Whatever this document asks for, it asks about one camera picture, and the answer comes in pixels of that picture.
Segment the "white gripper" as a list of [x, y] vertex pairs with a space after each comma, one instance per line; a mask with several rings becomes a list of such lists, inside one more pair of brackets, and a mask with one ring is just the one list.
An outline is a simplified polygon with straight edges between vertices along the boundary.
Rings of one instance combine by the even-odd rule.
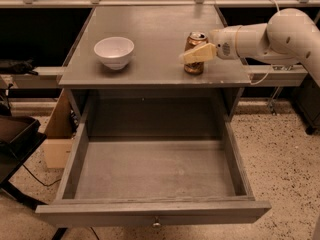
[[222, 29], [213, 29], [209, 32], [211, 43], [201, 43], [179, 56], [182, 64], [192, 64], [210, 61], [216, 57], [224, 60], [238, 58], [236, 49], [237, 33], [240, 25], [228, 26]]

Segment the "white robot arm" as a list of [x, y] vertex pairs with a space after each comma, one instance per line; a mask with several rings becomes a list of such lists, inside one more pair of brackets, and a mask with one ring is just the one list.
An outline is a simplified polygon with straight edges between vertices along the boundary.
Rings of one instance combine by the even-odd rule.
[[251, 58], [274, 65], [300, 63], [320, 85], [320, 31], [304, 12], [287, 8], [267, 23], [213, 29], [209, 42], [201, 41], [179, 56], [182, 64]]

